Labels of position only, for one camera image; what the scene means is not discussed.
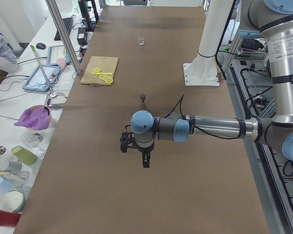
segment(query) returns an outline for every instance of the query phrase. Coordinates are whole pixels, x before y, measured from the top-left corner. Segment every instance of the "white bowl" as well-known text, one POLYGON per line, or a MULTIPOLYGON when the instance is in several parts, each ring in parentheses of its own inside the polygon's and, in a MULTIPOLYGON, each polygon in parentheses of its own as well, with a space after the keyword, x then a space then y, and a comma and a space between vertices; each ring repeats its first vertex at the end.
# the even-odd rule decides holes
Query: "white bowl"
POLYGON ((20 191, 10 191, 0 198, 0 210, 15 212, 24 203, 23 193, 20 191))

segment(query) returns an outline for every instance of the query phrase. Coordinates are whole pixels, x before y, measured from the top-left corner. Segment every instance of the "computer mouse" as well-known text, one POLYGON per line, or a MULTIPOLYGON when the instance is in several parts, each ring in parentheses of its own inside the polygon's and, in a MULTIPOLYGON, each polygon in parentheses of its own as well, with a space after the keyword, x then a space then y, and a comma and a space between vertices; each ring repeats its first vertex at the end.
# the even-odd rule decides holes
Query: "computer mouse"
POLYGON ((43 44, 43 43, 37 43, 36 48, 37 48, 37 49, 44 50, 44 49, 46 48, 46 45, 43 44))

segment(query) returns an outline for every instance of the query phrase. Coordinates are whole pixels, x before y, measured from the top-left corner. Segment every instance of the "red can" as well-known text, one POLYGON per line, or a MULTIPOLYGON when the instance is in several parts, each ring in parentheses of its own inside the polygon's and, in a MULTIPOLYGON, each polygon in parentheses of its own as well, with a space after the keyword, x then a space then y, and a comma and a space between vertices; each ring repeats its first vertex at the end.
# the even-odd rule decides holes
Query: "red can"
POLYGON ((0 226, 16 227, 21 214, 0 210, 0 226))

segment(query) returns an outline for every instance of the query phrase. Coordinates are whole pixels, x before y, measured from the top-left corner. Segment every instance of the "pink object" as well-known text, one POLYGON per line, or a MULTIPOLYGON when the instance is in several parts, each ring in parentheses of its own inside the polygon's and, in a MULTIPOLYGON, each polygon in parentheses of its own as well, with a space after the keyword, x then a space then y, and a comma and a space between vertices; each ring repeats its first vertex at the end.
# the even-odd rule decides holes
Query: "pink object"
POLYGON ((37 105, 26 109, 14 125, 39 131, 47 129, 51 119, 50 109, 44 105, 37 105))
POLYGON ((0 226, 16 227, 21 214, 0 210, 0 226))
POLYGON ((59 58, 57 60, 57 65, 60 67, 61 70, 64 69, 65 65, 66 65, 66 59, 64 58, 59 58))

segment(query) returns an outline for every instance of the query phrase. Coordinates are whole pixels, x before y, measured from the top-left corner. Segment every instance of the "black keyboard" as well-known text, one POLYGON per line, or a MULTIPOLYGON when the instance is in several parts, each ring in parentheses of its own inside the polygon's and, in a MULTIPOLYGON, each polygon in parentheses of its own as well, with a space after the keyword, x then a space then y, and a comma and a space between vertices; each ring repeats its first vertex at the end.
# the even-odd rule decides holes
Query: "black keyboard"
MULTIPOLYGON (((63 19, 64 25, 67 29, 68 34, 70 34, 70 31, 72 30, 73 27, 73 17, 69 17, 69 18, 64 18, 63 19)), ((54 40, 61 40, 61 36, 59 34, 59 31, 57 31, 54 40)))

